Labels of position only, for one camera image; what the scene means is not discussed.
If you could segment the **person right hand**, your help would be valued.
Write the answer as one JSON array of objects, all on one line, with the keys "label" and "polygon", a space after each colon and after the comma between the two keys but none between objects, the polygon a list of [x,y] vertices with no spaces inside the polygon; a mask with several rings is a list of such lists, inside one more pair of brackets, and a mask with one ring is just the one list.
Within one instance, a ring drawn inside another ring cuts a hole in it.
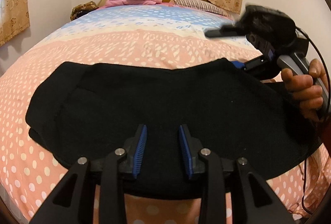
[{"label": "person right hand", "polygon": [[304,75],[293,75],[291,69],[282,69],[281,78],[286,90],[294,100],[299,102],[304,117],[317,123],[321,122],[317,110],[323,104],[323,89],[321,86],[314,84],[314,79],[320,78],[326,89],[328,89],[328,80],[322,62],[313,59],[309,65],[309,74]]}]

